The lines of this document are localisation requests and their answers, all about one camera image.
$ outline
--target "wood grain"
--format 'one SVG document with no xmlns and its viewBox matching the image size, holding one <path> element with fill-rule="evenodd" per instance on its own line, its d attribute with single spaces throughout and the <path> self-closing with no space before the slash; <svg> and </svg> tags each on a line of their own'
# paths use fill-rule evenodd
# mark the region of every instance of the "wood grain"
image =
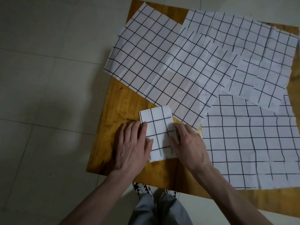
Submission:
<svg viewBox="0 0 300 225">
<path fill-rule="evenodd" d="M 188 13 L 188 10 L 183 8 L 169 7 L 151 2 L 146 3 L 181 24 Z M 142 4 L 143 1 L 132 0 L 127 21 Z M 299 34 L 297 27 L 279 24 L 270 25 L 290 33 Z M 300 130 L 299 46 L 293 60 L 292 73 L 287 91 L 293 112 L 297 118 L 298 129 Z M 108 175 L 114 167 L 114 152 L 120 126 L 122 123 L 139 120 L 138 111 L 152 107 L 155 107 L 155 105 L 111 77 L 86 171 Z M 135 181 L 210 198 L 208 193 L 198 185 L 193 176 L 183 167 L 178 159 L 148 162 L 142 172 L 135 178 Z M 240 190 L 240 193 L 261 210 L 300 218 L 300 188 Z"/>
</svg>

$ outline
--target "forearm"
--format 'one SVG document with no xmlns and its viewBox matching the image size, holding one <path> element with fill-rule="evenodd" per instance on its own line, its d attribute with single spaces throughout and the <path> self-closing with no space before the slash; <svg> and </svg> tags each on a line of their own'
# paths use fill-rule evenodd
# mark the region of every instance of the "forearm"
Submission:
<svg viewBox="0 0 300 225">
<path fill-rule="evenodd" d="M 101 185 L 62 220 L 60 225 L 101 224 L 131 181 L 131 178 L 121 171 L 112 171 Z"/>
<path fill-rule="evenodd" d="M 216 202 L 231 225 L 272 224 L 213 166 L 195 171 L 193 176 Z"/>
</svg>

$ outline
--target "left hand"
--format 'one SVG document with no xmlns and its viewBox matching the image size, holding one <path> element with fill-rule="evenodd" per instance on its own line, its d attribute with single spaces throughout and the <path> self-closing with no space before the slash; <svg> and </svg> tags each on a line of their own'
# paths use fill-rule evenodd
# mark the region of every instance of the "left hand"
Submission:
<svg viewBox="0 0 300 225">
<path fill-rule="evenodd" d="M 142 171 L 146 165 L 152 149 L 153 139 L 145 147 L 147 122 L 142 124 L 139 138 L 137 133 L 140 121 L 131 122 L 125 131 L 126 124 L 122 125 L 116 155 L 115 169 L 130 177 L 131 181 Z"/>
</svg>

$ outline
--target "black and white sneaker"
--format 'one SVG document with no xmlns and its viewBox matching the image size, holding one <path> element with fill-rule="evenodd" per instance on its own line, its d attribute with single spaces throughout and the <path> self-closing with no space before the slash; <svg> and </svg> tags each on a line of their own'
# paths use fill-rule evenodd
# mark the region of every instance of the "black and white sneaker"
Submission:
<svg viewBox="0 0 300 225">
<path fill-rule="evenodd" d="M 139 198 L 141 194 L 148 193 L 154 199 L 150 186 L 137 182 L 133 182 L 132 185 Z"/>
<path fill-rule="evenodd" d="M 178 192 L 176 192 L 176 191 L 173 191 L 173 190 L 165 190 L 165 191 L 163 191 L 163 193 L 161 194 L 161 196 L 160 196 L 160 198 L 159 198 L 159 200 L 161 200 L 165 195 L 167 195 L 167 194 L 169 194 L 169 195 L 171 195 L 171 196 L 173 196 L 173 197 L 175 197 L 175 198 L 179 198 L 179 193 Z"/>
</svg>

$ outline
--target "person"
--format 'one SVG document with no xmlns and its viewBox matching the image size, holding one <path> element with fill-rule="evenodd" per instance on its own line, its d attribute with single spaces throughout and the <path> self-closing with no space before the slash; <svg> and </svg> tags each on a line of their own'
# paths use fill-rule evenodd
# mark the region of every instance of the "person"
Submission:
<svg viewBox="0 0 300 225">
<path fill-rule="evenodd" d="M 201 136 L 190 125 L 174 125 L 180 134 L 181 143 L 177 144 L 174 138 L 169 138 L 172 149 L 196 181 L 210 194 L 229 223 L 272 224 L 212 166 Z M 149 159 L 153 140 L 149 140 L 145 146 L 147 123 L 142 124 L 138 136 L 139 127 L 139 121 L 122 126 L 114 170 L 60 225 L 94 225 L 104 221 Z M 131 215 L 129 225 L 192 224 L 188 213 L 177 200 L 176 192 L 166 190 L 156 208 L 150 188 L 139 183 L 133 185 L 140 201 Z"/>
</svg>

